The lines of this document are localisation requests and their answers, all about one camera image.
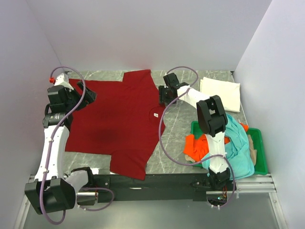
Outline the red t shirt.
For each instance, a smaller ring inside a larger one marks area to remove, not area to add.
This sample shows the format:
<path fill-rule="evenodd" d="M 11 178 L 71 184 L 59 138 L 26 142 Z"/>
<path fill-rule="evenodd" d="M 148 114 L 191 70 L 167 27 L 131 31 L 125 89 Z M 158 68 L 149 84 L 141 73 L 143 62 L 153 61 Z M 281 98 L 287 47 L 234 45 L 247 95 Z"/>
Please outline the red t shirt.
<path fill-rule="evenodd" d="M 139 180 L 165 130 L 164 106 L 150 70 L 126 72 L 121 81 L 88 80 L 96 100 L 73 113 L 65 150 L 110 155 L 110 171 Z"/>

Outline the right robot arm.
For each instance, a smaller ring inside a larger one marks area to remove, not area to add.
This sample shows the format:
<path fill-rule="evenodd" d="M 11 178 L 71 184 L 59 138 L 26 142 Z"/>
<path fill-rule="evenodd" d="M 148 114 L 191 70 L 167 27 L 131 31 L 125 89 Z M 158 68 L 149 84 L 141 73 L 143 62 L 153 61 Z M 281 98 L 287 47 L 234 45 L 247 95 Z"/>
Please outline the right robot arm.
<path fill-rule="evenodd" d="M 208 96 L 192 88 L 191 85 L 179 82 L 175 73 L 163 77 L 165 86 L 159 86 L 159 102 L 167 108 L 177 100 L 184 101 L 197 111 L 200 130 L 205 134 L 210 156 L 199 162 L 184 164 L 174 159 L 171 161 L 185 166 L 194 166 L 209 160 L 209 185 L 214 190 L 222 189 L 230 179 L 230 168 L 226 159 L 224 134 L 228 119 L 217 95 Z"/>

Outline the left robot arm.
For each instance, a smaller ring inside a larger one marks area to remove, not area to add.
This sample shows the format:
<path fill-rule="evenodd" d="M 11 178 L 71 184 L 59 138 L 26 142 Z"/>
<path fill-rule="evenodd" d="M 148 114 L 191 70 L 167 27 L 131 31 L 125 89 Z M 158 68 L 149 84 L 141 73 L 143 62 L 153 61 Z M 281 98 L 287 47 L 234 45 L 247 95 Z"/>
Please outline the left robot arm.
<path fill-rule="evenodd" d="M 73 121 L 72 113 L 93 103 L 96 93 L 77 82 L 82 90 L 79 94 L 68 85 L 54 85 L 48 88 L 49 103 L 45 107 L 44 147 L 41 163 L 32 183 L 25 185 L 25 195 L 37 214 L 66 211 L 76 203 L 76 194 L 82 189 L 89 192 L 95 187 L 95 179 L 89 167 L 71 171 L 64 178 L 63 153 Z"/>

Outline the folded white t shirt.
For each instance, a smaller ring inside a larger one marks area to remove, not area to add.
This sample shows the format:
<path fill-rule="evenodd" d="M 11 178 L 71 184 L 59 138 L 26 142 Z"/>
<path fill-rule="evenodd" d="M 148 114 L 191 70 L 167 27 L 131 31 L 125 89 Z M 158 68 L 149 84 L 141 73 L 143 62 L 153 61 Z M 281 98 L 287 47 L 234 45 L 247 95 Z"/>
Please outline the folded white t shirt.
<path fill-rule="evenodd" d="M 221 98 L 225 111 L 240 112 L 240 84 L 204 77 L 200 80 L 200 92 Z"/>

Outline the orange t shirt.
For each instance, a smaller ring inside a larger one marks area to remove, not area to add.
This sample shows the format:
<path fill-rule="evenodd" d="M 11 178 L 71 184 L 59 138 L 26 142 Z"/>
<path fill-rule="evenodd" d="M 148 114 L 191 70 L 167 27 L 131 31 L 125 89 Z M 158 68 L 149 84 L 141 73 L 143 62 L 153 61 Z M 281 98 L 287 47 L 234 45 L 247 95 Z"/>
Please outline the orange t shirt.
<path fill-rule="evenodd" d="M 241 150 L 248 150 L 249 140 L 246 132 L 249 126 L 239 123 L 237 125 L 231 124 L 226 129 L 224 143 L 228 158 L 233 159 L 235 156 L 241 154 Z M 198 139 L 194 135 L 188 135 L 185 138 L 185 146 L 183 153 L 187 161 L 198 162 L 209 153 L 209 146 L 207 138 L 202 134 Z"/>

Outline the teal t shirt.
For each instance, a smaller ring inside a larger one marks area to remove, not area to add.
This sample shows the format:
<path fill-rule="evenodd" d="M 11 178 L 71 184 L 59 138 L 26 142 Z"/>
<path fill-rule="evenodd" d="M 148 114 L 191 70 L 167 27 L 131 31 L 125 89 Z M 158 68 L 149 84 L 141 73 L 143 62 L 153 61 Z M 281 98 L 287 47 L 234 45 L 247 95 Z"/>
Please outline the teal t shirt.
<path fill-rule="evenodd" d="M 244 127 L 230 114 L 227 114 L 228 123 L 224 136 L 230 141 L 224 144 L 226 158 L 228 159 L 233 175 L 230 179 L 241 179 L 254 174 L 254 165 L 250 157 L 249 140 Z"/>

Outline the green plastic bin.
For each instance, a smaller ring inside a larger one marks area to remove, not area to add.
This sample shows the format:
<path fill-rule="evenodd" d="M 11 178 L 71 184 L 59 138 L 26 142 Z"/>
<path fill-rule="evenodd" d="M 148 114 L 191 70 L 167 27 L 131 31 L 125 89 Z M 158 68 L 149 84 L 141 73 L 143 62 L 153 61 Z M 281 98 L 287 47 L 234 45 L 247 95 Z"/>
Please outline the green plastic bin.
<path fill-rule="evenodd" d="M 201 129 L 199 128 L 199 124 L 197 121 L 192 121 L 190 133 L 194 135 L 195 139 L 198 139 L 203 134 Z M 251 136 L 254 149 L 257 150 L 256 164 L 254 166 L 254 174 L 267 175 L 269 171 L 265 157 L 264 144 L 263 144 L 261 131 L 257 128 L 248 128 L 246 133 Z"/>

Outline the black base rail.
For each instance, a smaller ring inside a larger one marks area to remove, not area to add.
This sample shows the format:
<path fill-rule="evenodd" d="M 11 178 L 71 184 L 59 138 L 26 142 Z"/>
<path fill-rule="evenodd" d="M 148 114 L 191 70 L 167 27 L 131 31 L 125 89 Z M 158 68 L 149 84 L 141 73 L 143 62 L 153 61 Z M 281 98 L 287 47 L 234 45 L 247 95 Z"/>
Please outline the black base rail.
<path fill-rule="evenodd" d="M 221 192 L 223 188 L 211 187 L 205 173 L 150 174 L 144 180 L 121 175 L 94 175 L 92 185 L 80 192 L 97 198 L 98 203 L 114 201 L 184 200 L 206 201 L 210 191 Z"/>

